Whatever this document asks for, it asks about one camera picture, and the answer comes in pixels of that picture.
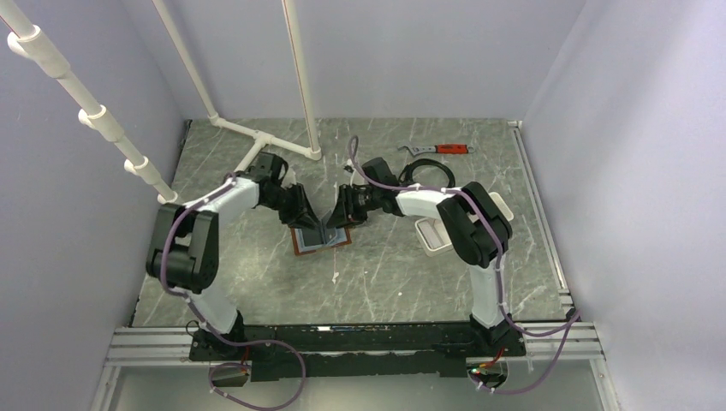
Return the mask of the brown leather card holder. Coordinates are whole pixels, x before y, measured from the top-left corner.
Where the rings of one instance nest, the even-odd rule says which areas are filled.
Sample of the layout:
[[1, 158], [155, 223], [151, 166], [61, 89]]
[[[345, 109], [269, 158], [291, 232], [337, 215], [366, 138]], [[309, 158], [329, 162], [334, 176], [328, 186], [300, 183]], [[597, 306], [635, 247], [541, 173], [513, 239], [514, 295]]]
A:
[[294, 252], [296, 256], [319, 253], [335, 247], [342, 247], [352, 243], [348, 228], [335, 229], [336, 238], [331, 244], [325, 246], [321, 243], [320, 225], [317, 229], [290, 229]]

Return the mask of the white plastic tray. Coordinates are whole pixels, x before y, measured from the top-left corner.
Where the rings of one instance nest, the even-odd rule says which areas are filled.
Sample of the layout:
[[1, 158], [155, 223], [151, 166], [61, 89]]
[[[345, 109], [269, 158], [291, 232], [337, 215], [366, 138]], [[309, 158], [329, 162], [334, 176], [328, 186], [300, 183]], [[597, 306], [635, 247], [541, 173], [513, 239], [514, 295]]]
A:
[[[502, 250], [507, 252], [513, 235], [511, 222], [515, 214], [496, 192], [482, 194], [469, 190], [467, 194], [482, 211]], [[496, 258], [497, 245], [470, 205], [459, 196], [450, 196], [443, 202], [444, 206], [438, 207], [434, 213], [425, 209], [414, 223], [415, 233], [425, 254], [434, 257], [454, 251], [466, 262], [471, 262], [474, 257], [481, 257], [484, 262]]]

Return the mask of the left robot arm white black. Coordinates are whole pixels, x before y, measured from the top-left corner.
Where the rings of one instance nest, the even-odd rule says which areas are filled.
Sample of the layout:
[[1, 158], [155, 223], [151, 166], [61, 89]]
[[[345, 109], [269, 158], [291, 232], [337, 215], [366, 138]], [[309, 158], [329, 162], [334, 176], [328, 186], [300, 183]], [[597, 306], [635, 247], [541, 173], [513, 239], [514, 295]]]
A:
[[304, 187], [285, 184], [288, 163], [260, 152], [244, 170], [227, 174], [223, 184], [184, 204], [165, 203], [156, 216], [146, 255], [146, 273], [166, 293], [181, 297], [210, 333], [212, 348], [226, 360], [246, 347], [244, 320], [216, 283], [220, 229], [258, 206], [276, 211], [292, 229], [316, 229], [320, 221]]

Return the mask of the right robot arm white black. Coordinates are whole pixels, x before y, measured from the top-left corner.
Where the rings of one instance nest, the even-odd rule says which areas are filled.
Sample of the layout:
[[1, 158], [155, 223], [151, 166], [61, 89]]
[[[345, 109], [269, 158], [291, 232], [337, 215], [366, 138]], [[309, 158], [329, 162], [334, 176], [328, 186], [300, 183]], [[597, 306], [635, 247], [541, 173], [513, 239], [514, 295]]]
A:
[[365, 184], [343, 184], [338, 188], [327, 227], [357, 226], [376, 210], [441, 222], [455, 253], [468, 266], [473, 293], [473, 347], [482, 355], [495, 354], [512, 329], [509, 310], [504, 306], [502, 276], [513, 234], [509, 219], [495, 200], [477, 182], [460, 188], [406, 186], [382, 158], [355, 169]]

